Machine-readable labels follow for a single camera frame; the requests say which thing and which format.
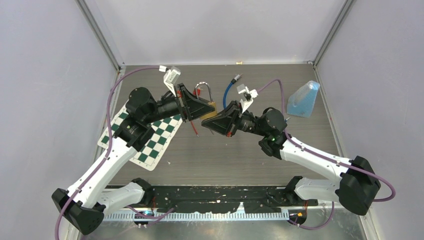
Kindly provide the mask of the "red cable lock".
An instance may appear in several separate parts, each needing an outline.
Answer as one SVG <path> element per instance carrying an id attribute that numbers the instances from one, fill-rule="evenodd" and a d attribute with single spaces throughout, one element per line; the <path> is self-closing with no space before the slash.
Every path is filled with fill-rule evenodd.
<path id="1" fill-rule="evenodd" d="M 196 97 L 199 97 L 199 96 L 200 96 L 200 94 L 201 94 L 201 91 L 202 91 L 202 88 L 201 88 L 201 87 L 196 86 L 196 87 L 194 88 L 194 90 L 193 90 L 193 94 L 194 94 Z M 193 131 L 194 131 L 195 135 L 196 135 L 197 137 L 199 137 L 199 133 L 198 133 L 198 131 L 197 131 L 197 129 L 196 129 L 196 126 L 195 126 L 195 124 L 194 124 L 194 122 L 193 122 L 192 120 L 190 121 L 190 124 L 191 124 L 191 127 L 192 127 L 192 129 L 193 129 Z"/>

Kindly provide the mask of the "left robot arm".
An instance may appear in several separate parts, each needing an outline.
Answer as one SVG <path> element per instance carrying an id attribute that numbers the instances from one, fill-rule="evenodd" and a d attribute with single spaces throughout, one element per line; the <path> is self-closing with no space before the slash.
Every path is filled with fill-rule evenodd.
<path id="1" fill-rule="evenodd" d="M 159 101 L 145 87 L 134 89 L 125 104 L 127 116 L 117 130 L 108 124 L 108 147 L 92 166 L 67 189 L 57 188 L 52 200 L 60 218 L 69 221 L 81 234 L 89 235 L 105 216 L 132 204 L 148 207 L 154 199 L 153 187 L 141 178 L 108 194 L 103 190 L 116 173 L 150 141 L 152 123 L 179 115 L 191 121 L 216 110 L 208 100 L 177 84 Z"/>

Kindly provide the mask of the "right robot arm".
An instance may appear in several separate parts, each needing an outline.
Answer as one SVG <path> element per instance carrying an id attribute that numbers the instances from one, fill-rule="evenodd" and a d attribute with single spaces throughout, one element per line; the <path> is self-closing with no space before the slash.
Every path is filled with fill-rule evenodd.
<path id="1" fill-rule="evenodd" d="M 232 137 L 237 131 L 261 136 L 258 144 L 267 156 L 301 165 L 324 177 L 293 177 L 285 192 L 291 205 L 299 205 L 303 200 L 324 200 L 340 203 L 351 213 L 364 216 L 381 188 L 367 159 L 340 157 L 304 144 L 286 133 L 284 116 L 274 107 L 255 116 L 242 111 L 241 103 L 232 101 L 216 116 L 203 120 L 201 125 L 226 137 Z"/>

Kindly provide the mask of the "blue mesh bag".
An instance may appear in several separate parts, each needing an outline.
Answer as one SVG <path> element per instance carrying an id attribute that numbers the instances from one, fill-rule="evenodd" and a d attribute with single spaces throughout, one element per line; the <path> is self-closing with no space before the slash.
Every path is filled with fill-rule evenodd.
<path id="1" fill-rule="evenodd" d="M 289 97 L 286 112 L 289 115 L 309 118 L 313 112 L 320 87 L 321 85 L 313 80 L 305 83 Z"/>

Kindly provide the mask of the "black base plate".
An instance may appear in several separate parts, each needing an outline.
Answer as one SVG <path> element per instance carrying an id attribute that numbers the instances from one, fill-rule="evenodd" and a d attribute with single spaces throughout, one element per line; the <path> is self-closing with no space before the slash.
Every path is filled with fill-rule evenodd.
<path id="1" fill-rule="evenodd" d="M 165 213 L 234 213 L 243 207 L 248 214 L 277 213 L 282 207 L 315 207 L 316 199 L 303 200 L 285 186 L 194 186 L 157 185 L 147 199 L 133 203 L 133 208 L 146 207 Z"/>

